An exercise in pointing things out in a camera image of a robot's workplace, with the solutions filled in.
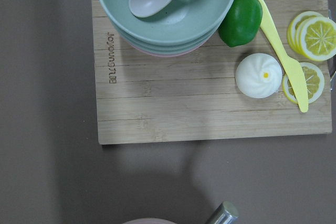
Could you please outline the bamboo cutting board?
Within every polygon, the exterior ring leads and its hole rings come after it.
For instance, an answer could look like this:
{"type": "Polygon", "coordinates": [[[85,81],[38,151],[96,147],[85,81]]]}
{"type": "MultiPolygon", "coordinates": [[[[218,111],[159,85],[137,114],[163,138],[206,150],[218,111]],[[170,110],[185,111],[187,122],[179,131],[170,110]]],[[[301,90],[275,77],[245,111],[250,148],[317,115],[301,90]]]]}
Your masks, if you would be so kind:
{"type": "MultiPolygon", "coordinates": [[[[122,16],[128,0],[109,0],[122,16]]],[[[184,5],[187,0],[177,0],[184,5]]],[[[229,0],[189,0],[209,14],[229,0]]],[[[304,10],[327,14],[328,0],[265,0],[281,37],[304,10]]],[[[190,53],[155,57],[133,48],[113,27],[100,0],[92,0],[98,141],[101,145],[226,138],[328,134],[331,94],[306,113],[282,91],[253,99],[236,86],[234,73],[246,56],[274,51],[262,32],[247,45],[225,45],[218,34],[190,53]]]]}

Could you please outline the green bowl stack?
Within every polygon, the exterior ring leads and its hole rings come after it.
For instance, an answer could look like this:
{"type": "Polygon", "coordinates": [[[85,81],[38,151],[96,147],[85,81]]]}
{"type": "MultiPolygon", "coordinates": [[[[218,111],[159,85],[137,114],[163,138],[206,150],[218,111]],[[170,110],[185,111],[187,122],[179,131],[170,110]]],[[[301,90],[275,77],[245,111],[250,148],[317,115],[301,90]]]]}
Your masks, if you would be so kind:
{"type": "Polygon", "coordinates": [[[211,36],[224,20],[233,0],[172,0],[159,13],[137,18],[129,0],[99,0],[113,26],[126,36],[160,47],[187,46],[211,36]]]}

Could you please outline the white toy bun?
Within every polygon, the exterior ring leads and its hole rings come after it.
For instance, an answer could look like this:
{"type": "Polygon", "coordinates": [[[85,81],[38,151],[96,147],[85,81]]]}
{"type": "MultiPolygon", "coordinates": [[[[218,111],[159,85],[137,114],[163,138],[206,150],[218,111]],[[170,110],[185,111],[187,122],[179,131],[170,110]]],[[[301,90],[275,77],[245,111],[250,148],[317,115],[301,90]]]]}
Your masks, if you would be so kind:
{"type": "Polygon", "coordinates": [[[279,90],[282,69],[273,56],[264,53],[251,54],[238,65],[235,81],[246,96],[266,98],[279,90]]]}

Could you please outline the green toy pepper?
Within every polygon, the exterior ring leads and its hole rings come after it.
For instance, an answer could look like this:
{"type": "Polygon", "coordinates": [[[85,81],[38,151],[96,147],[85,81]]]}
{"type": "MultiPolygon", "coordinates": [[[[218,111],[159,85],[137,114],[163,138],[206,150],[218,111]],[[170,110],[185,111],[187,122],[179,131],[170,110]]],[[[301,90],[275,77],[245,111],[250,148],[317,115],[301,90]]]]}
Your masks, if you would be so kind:
{"type": "Polygon", "coordinates": [[[229,47],[250,43],[259,30],[262,11],[259,0],[234,0],[218,28],[221,40],[229,47]]]}

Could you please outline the large pink bowl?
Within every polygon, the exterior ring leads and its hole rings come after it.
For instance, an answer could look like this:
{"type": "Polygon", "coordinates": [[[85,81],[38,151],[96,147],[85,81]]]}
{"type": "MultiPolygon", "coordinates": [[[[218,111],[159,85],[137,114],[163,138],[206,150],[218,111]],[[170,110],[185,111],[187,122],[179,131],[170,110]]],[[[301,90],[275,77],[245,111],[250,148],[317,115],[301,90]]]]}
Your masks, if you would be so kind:
{"type": "Polygon", "coordinates": [[[140,218],[124,222],[123,224],[170,224],[171,221],[159,218],[140,218]]]}

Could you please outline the metal utensil in bowl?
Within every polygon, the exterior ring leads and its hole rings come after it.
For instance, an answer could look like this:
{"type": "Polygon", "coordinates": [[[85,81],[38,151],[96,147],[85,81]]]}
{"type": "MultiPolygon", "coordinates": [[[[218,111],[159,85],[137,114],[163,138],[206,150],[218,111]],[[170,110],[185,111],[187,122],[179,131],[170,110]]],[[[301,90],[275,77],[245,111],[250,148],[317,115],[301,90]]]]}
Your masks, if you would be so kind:
{"type": "Polygon", "coordinates": [[[231,224],[239,217],[238,209],[229,201],[222,202],[205,222],[206,224],[231,224]]]}

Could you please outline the yellow plastic knife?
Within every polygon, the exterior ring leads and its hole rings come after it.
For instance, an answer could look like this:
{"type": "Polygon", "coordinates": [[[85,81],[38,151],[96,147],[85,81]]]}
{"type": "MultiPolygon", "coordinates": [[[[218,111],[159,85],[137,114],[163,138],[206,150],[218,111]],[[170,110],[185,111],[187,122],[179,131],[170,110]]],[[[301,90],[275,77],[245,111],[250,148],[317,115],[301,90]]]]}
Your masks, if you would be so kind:
{"type": "Polygon", "coordinates": [[[265,1],[258,1],[260,2],[263,11],[260,27],[280,60],[285,74],[293,88],[300,111],[306,113],[309,108],[308,91],[301,64],[288,56],[265,1]]]}

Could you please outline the lemon slice under knife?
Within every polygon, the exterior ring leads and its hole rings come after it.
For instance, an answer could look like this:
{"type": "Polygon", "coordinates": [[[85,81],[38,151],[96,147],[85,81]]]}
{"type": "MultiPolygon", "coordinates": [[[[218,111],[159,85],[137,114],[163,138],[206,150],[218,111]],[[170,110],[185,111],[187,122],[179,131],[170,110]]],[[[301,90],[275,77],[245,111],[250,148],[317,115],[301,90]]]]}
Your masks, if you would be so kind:
{"type": "MultiPolygon", "coordinates": [[[[324,89],[324,75],[319,67],[309,62],[301,62],[302,71],[305,75],[308,93],[308,103],[315,102],[322,95],[324,89]]],[[[285,74],[282,79],[282,89],[287,99],[298,103],[290,81],[285,74]]]]}

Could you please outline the stacked lemon slices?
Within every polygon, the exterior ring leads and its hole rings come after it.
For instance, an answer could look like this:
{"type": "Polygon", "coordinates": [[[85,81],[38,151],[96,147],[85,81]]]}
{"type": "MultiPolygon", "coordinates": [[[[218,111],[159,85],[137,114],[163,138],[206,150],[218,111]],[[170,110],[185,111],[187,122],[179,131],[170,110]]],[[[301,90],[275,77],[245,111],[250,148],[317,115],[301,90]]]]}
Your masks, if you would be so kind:
{"type": "Polygon", "coordinates": [[[292,50],[310,60],[328,60],[335,55],[335,22],[305,11],[289,24],[287,41],[292,50]]]}

